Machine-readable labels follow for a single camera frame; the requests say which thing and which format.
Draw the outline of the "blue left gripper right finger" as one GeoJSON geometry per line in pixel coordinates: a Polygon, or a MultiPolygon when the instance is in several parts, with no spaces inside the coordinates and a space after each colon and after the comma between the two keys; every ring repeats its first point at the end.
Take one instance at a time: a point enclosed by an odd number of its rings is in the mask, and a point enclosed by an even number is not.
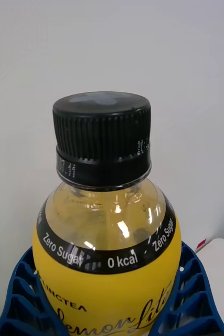
{"type": "Polygon", "coordinates": [[[172,293],[149,335],[213,335],[224,332],[205,269],[194,251],[182,243],[172,293]]]}

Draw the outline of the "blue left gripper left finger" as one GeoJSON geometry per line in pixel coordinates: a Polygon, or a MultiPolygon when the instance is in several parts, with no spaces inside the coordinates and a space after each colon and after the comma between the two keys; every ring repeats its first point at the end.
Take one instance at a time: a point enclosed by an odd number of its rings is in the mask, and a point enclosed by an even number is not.
{"type": "Polygon", "coordinates": [[[68,335],[36,273],[32,249],[15,266],[0,316],[0,335],[68,335]]]}

